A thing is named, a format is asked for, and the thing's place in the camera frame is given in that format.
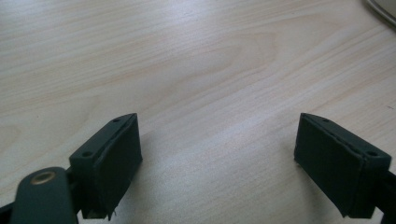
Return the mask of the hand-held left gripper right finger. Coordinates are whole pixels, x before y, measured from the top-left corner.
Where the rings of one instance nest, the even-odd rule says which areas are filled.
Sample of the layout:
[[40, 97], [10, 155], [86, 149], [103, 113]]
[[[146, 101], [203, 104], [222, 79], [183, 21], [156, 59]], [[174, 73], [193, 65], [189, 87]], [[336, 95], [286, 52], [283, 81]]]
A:
[[344, 217], [392, 217], [391, 156], [335, 122], [300, 116], [294, 159]]

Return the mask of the white round plate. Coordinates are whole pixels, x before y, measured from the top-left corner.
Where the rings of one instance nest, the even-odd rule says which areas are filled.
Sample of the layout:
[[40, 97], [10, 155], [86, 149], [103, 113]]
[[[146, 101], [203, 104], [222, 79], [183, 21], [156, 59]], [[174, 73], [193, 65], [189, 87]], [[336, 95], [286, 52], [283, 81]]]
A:
[[379, 16], [396, 27], [396, 0], [364, 0]]

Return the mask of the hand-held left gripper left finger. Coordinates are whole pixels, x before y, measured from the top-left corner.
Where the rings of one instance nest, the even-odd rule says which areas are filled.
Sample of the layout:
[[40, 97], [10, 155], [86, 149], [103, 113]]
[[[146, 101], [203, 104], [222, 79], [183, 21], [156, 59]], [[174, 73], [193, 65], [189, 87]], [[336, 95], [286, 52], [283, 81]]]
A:
[[111, 218], [142, 160], [136, 113], [112, 119], [69, 157], [75, 209]]

